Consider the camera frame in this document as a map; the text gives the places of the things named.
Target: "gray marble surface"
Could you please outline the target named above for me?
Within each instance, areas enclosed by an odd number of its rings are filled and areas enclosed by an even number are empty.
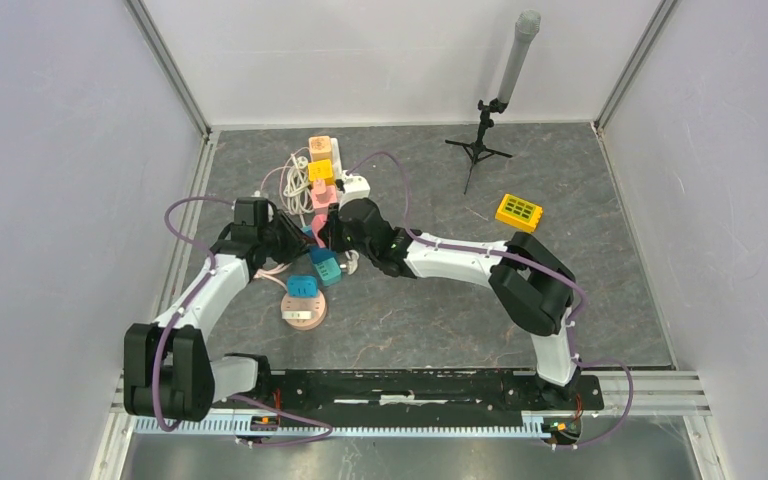
[[[577,343],[585,359],[604,356],[631,365],[670,363],[666,341],[646,288],[640,260],[596,138],[586,124],[498,125],[491,148],[514,154],[476,167],[463,195],[468,160],[444,139],[471,141],[475,126],[411,126],[223,132],[207,193],[233,199],[252,194],[264,175],[283,164],[313,135],[340,141],[344,167],[388,150],[410,176],[412,226],[463,240],[507,240],[514,229],[494,220],[505,193],[544,208],[535,233],[575,273],[589,293]],[[402,225],[404,191],[386,157],[359,172],[371,198],[394,225]],[[277,196],[277,178],[266,191]],[[231,212],[207,204],[196,237],[211,243]],[[188,281],[203,257],[190,259]],[[307,258],[291,273],[314,274]],[[284,295],[254,281],[235,298],[208,340],[212,356],[265,354],[276,368],[408,368],[535,365],[529,336],[510,321],[487,289],[445,279],[393,279],[364,258],[355,275],[325,289],[328,316],[301,332],[280,317]]]

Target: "microphone head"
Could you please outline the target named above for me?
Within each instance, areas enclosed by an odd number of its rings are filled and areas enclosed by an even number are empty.
[[[517,23],[514,26],[514,34],[519,41],[531,41],[537,32],[540,31],[540,12],[537,10],[526,10],[520,14]]]

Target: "gray floor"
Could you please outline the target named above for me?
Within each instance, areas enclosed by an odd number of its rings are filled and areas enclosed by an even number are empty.
[[[588,419],[592,435],[616,419]],[[449,480],[587,478],[698,479],[681,418],[632,417],[601,444],[549,453],[525,439],[335,438],[250,450],[228,437],[135,435],[122,478]]]
[[[412,226],[464,240],[507,240],[514,229],[493,219],[505,193],[545,209],[536,236],[578,277],[591,306],[577,338],[586,359],[616,357],[631,365],[667,365],[667,344],[634,251],[609,170],[586,124],[499,125],[487,136],[514,158],[480,164],[463,195],[468,160],[444,139],[471,141],[464,125],[224,132],[207,192],[233,199],[254,192],[263,176],[313,135],[340,141],[348,167],[377,150],[405,164]],[[386,158],[360,172],[385,218],[401,225],[401,179]],[[267,188],[277,195],[277,178]],[[205,205],[197,238],[211,243],[230,212]],[[190,259],[188,278],[201,267]],[[313,274],[306,258],[295,273]],[[266,354],[277,368],[407,368],[533,366],[525,332],[511,323],[489,290],[444,279],[392,279],[361,260],[359,271],[325,291],[328,316],[308,332],[281,320],[284,292],[255,281],[234,299],[208,341],[211,355]]]

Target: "blue block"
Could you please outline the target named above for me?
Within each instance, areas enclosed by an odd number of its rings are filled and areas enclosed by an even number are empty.
[[[313,229],[308,225],[307,227],[302,228],[302,231],[305,232],[305,234],[308,237],[313,237]],[[316,265],[317,263],[322,263],[329,258],[333,258],[334,261],[337,260],[337,254],[333,250],[329,250],[327,248],[318,247],[316,245],[312,245],[310,247],[310,250],[308,252],[308,256],[310,257],[310,261]]]
[[[324,262],[314,263],[313,268],[316,269],[316,273],[322,280],[322,285],[330,287],[339,282],[343,277],[343,272],[340,271],[340,264],[337,263],[336,258],[329,258]]]
[[[316,277],[312,275],[290,275],[287,279],[287,293],[296,298],[314,298],[319,290]]]

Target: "gray microphone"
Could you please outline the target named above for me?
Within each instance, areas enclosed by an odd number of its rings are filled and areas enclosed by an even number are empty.
[[[499,86],[499,95],[496,99],[503,105],[502,110],[511,101],[511,94],[514,93],[519,72],[522,70],[522,63],[525,61],[525,54],[528,53],[528,47],[531,41],[540,31],[540,12],[527,10],[523,12],[516,25],[514,25],[514,44],[511,46],[511,54],[508,56],[508,65],[505,67],[505,76],[502,77],[502,85]]]

